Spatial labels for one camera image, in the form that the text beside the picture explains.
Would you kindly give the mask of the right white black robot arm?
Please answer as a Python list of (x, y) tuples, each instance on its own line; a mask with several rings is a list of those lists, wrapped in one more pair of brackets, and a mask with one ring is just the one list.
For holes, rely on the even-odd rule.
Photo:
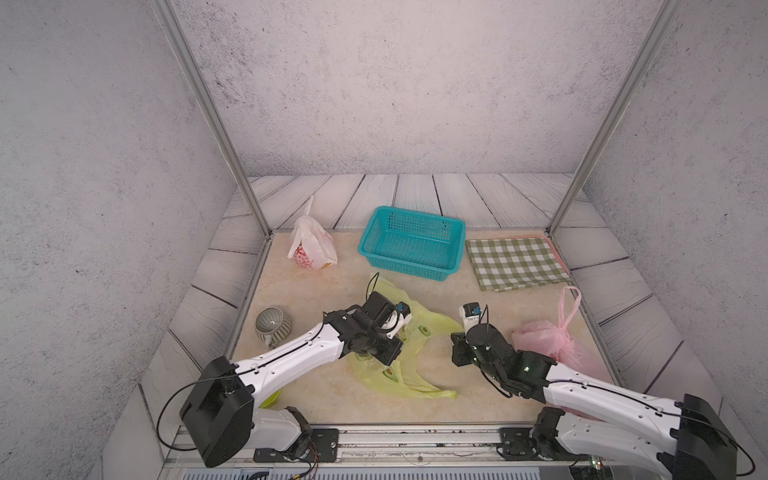
[(532, 351), (517, 350), (491, 324), (454, 333), (452, 361), (474, 365), (504, 397), (543, 404), (530, 436), (548, 459), (597, 456), (665, 479), (735, 479), (740, 446), (712, 406), (606, 383)]

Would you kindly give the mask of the yellow-green avocado plastic bag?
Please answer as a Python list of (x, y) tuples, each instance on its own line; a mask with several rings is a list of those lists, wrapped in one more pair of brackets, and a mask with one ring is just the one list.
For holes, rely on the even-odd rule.
[(390, 366), (385, 366), (370, 355), (347, 356), (355, 378), (368, 389), (404, 399), (456, 399), (454, 390), (442, 390), (424, 380), (417, 371), (417, 360), (429, 340), (458, 333), (463, 327), (450, 317), (428, 310), (387, 279), (378, 279), (373, 290), (393, 303), (407, 304), (412, 320), (396, 335), (403, 341), (401, 353)]

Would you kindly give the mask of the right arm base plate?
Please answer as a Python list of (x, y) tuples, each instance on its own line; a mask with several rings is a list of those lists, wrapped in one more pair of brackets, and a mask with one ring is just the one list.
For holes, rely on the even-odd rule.
[(498, 431), (500, 442), (496, 452), (505, 461), (569, 461), (589, 460), (588, 455), (568, 452), (550, 433), (532, 433), (531, 428), (505, 427)]

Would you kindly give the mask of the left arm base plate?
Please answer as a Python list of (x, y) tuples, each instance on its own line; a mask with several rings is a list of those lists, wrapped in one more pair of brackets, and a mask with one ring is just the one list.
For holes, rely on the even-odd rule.
[(340, 431), (336, 428), (313, 428), (310, 434), (302, 434), (287, 450), (256, 449), (255, 463), (334, 463), (338, 458)]

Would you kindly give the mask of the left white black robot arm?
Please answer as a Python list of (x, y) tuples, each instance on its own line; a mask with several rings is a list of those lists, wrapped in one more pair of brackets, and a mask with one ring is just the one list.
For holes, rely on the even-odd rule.
[(408, 304), (378, 292), (361, 305), (328, 312), (306, 334), (265, 354), (231, 362), (212, 360), (180, 409), (180, 419), (204, 465), (218, 467), (243, 449), (301, 460), (313, 429), (295, 407), (263, 408), (291, 382), (349, 354), (389, 366), (403, 342), (398, 332), (411, 320)]

